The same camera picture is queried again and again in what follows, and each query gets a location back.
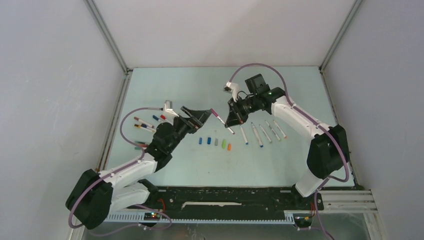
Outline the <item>purple cap marker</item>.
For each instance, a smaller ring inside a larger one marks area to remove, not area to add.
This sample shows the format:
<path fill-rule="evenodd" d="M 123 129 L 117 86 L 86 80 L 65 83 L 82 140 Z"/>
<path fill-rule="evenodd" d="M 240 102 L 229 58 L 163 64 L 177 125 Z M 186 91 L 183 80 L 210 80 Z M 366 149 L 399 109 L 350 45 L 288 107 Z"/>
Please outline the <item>purple cap marker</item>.
<path fill-rule="evenodd" d="M 235 135 L 234 130 L 231 127 L 227 127 L 224 120 L 220 117 L 220 115 L 213 109 L 210 109 L 211 113 L 224 125 L 224 127 L 232 134 Z"/>

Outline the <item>light blue marker body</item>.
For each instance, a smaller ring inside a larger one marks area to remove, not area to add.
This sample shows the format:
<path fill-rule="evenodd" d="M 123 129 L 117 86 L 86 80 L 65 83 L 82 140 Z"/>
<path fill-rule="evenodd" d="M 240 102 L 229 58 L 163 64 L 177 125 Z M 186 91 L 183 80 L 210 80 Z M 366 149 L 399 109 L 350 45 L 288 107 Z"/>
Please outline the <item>light blue marker body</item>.
<path fill-rule="evenodd" d="M 248 145 L 249 144 L 249 141 L 248 141 L 248 138 L 246 136 L 246 133 L 245 133 L 244 128 L 243 128 L 242 125 L 240 125 L 240 132 L 241 132 L 241 135 L 243 137 L 243 141 L 244 141 L 245 145 Z"/>

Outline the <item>orange cap marker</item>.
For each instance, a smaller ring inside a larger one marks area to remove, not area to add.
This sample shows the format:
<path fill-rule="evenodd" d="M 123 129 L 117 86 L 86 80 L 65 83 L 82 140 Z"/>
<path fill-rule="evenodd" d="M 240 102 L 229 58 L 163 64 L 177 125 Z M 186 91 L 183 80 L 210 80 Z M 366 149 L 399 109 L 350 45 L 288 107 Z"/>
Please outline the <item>orange cap marker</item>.
<path fill-rule="evenodd" d="M 283 129 L 280 127 L 280 125 L 275 120 L 273 120 L 273 123 L 277 127 L 277 129 L 280 131 L 282 137 L 284 139 L 287 139 L 288 137 L 287 137 L 286 133 L 283 131 Z"/>

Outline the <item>green cap marker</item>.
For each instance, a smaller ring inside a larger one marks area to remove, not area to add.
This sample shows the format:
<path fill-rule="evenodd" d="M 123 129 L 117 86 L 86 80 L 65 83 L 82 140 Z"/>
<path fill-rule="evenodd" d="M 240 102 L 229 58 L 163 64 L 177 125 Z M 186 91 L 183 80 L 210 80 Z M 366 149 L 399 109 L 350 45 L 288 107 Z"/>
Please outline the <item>green cap marker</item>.
<path fill-rule="evenodd" d="M 268 128 L 271 130 L 271 132 L 273 133 L 273 135 L 276 137 L 276 139 L 278 140 L 278 141 L 281 141 L 281 138 L 280 138 L 280 136 L 276 133 L 276 131 L 271 127 L 271 125 L 270 125 L 270 123 L 267 121 L 267 120 L 265 120 L 265 123 L 266 123 L 266 125 L 268 126 Z"/>

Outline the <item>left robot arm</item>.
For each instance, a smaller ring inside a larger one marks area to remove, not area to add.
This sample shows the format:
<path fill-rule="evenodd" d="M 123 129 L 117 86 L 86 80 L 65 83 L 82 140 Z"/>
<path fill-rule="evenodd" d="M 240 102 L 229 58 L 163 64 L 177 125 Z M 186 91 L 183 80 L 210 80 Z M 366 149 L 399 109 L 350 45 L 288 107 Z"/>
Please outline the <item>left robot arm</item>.
<path fill-rule="evenodd" d="M 184 137 L 196 133 L 214 114 L 212 109 L 192 110 L 182 106 L 181 110 L 186 116 L 162 108 L 172 118 L 154 129 L 152 141 L 134 159 L 109 170 L 96 172 L 88 169 L 82 173 L 65 202 L 70 211 L 70 228 L 92 230 L 110 212 L 136 205 L 145 208 L 156 206 L 158 194 L 145 177 L 163 169 Z"/>

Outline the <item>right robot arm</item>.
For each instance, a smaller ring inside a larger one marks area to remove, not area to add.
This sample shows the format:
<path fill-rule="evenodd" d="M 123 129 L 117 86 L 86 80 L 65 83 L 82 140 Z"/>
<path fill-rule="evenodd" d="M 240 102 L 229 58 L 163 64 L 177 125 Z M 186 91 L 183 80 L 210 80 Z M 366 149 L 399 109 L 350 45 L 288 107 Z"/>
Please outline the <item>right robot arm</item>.
<path fill-rule="evenodd" d="M 239 96 L 239 86 L 236 83 L 229 81 L 223 88 L 232 95 L 227 102 L 227 128 L 246 123 L 251 113 L 266 111 L 310 141 L 307 170 L 293 186 L 294 192 L 290 196 L 295 208 L 304 209 L 308 206 L 311 202 L 310 195 L 320 189 L 325 180 L 333 179 L 333 172 L 343 168 L 345 178 L 342 181 L 349 180 L 349 146 L 346 130 L 342 126 L 330 126 L 312 117 L 298 107 L 282 88 L 270 88 L 261 74 L 245 80 L 245 83 L 249 91 L 245 98 Z"/>

